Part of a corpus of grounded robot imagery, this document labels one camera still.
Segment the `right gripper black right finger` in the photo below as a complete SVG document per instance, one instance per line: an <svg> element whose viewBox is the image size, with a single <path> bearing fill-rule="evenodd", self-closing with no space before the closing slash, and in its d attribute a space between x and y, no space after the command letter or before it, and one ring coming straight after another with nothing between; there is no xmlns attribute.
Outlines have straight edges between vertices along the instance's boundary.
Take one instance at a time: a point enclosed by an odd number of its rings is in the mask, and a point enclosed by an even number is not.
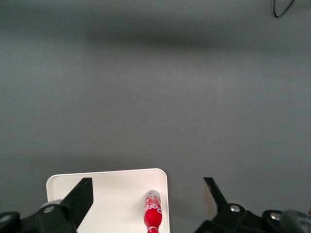
<svg viewBox="0 0 311 233"><path fill-rule="evenodd" d="M204 178L204 206L208 219L197 233L264 233L263 220L239 204L229 203L212 177Z"/></svg>

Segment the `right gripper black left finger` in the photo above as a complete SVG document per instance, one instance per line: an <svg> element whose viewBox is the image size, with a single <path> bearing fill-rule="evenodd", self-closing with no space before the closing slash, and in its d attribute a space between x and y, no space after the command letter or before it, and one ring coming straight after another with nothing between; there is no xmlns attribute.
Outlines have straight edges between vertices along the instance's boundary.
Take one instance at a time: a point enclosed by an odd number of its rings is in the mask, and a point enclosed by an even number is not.
<svg viewBox="0 0 311 233"><path fill-rule="evenodd" d="M93 204L91 178L83 178L59 204L47 204L21 220L23 233L75 233Z"/></svg>

